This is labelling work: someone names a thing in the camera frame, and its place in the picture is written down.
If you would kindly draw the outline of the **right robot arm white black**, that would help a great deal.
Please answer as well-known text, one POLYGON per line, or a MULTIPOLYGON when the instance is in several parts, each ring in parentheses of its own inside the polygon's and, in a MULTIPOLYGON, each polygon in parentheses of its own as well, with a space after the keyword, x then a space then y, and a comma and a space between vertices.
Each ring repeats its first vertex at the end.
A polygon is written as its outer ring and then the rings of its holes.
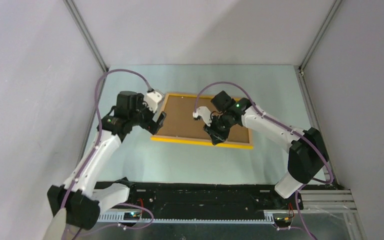
POLYGON ((231 128, 239 125, 263 134, 288 154, 286 173, 276 183, 270 196, 275 208, 284 209, 288 206, 291 195, 314 180, 315 175, 328 166, 326 145, 316 128, 302 129, 285 125, 252 100, 244 97, 236 101, 225 91, 219 92, 210 102, 217 114, 206 106, 199 106, 192 116, 195 120, 203 120, 203 129, 214 146, 226 142, 231 128))

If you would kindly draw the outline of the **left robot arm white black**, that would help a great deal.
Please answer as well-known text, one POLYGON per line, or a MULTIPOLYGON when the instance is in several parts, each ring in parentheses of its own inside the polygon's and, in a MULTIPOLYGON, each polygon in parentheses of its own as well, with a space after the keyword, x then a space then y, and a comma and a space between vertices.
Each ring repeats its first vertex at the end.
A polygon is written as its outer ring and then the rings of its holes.
POLYGON ((115 151, 121 146, 133 127, 155 135, 163 126, 165 112, 158 113, 164 95, 157 90, 146 94, 121 91, 106 115, 97 114, 98 125, 95 139, 86 155, 70 176, 60 185, 52 185, 47 191, 53 216, 64 210, 62 225, 72 225, 90 230, 100 214, 122 204, 133 208, 138 194, 122 183, 94 191, 98 177, 115 151))

